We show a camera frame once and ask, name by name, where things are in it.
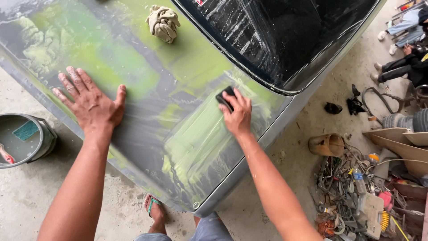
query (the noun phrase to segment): sneaker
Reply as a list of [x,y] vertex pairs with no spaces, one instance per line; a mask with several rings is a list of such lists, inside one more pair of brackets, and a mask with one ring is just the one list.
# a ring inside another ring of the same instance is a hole
[[382,40],[385,38],[385,36],[386,36],[387,34],[388,34],[387,32],[385,32],[385,31],[381,31],[381,32],[377,35],[377,39],[378,39],[379,41],[382,41]]
[[382,65],[378,62],[374,64],[374,68],[377,70],[379,74],[382,74]]
[[370,78],[373,80],[373,82],[376,84],[376,85],[379,85],[379,75],[376,75],[376,74],[370,74]]
[[397,46],[397,45],[395,45],[395,44],[391,44],[391,47],[389,48],[389,54],[390,54],[390,55],[394,55],[394,54],[395,54],[395,51],[397,51],[397,49],[398,49],[398,46]]

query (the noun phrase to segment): black sanding sponge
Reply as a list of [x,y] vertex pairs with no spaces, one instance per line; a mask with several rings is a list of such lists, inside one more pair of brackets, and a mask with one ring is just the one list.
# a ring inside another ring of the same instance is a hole
[[224,104],[230,111],[230,113],[233,112],[233,106],[223,98],[223,91],[226,91],[226,93],[230,96],[235,96],[235,93],[233,92],[233,87],[232,86],[228,86],[226,89],[222,90],[218,95],[215,96],[215,98],[217,99],[217,101],[220,104]]

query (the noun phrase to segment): green sandal strap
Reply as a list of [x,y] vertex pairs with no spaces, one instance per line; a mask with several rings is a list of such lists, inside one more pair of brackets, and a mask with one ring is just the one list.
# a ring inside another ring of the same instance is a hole
[[147,213],[149,214],[149,217],[150,217],[150,211],[152,210],[153,203],[161,205],[161,203],[158,200],[156,200],[153,197],[151,197],[150,205],[149,205],[149,208],[147,209]]

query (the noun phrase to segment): tire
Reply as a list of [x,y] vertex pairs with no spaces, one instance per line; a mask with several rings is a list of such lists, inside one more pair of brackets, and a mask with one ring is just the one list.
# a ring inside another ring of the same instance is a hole
[[409,115],[409,116],[405,116],[403,118],[400,118],[398,120],[397,127],[407,128],[407,129],[410,129],[412,132],[414,132],[414,130],[413,130],[413,116]]
[[383,118],[382,127],[384,129],[397,127],[398,121],[403,117],[400,113],[387,115]]
[[413,116],[414,132],[428,132],[428,108],[422,109]]

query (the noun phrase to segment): hand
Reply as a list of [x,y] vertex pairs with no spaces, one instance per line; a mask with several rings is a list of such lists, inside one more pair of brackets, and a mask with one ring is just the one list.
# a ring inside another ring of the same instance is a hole
[[409,55],[412,53],[412,49],[413,49],[413,47],[407,44],[404,46],[403,52],[405,55]]
[[73,97],[74,102],[57,88],[53,89],[53,93],[73,112],[85,135],[112,131],[122,121],[126,97],[125,85],[121,84],[118,87],[116,100],[112,101],[98,89],[83,69],[68,66],[67,72],[76,87],[70,83],[64,73],[60,73],[58,78]]
[[251,99],[242,97],[241,93],[235,88],[233,92],[236,97],[230,96],[223,91],[223,98],[233,106],[234,111],[230,113],[224,104],[219,104],[218,107],[224,114],[226,127],[235,137],[239,137],[251,133],[250,122],[253,107],[251,106]]

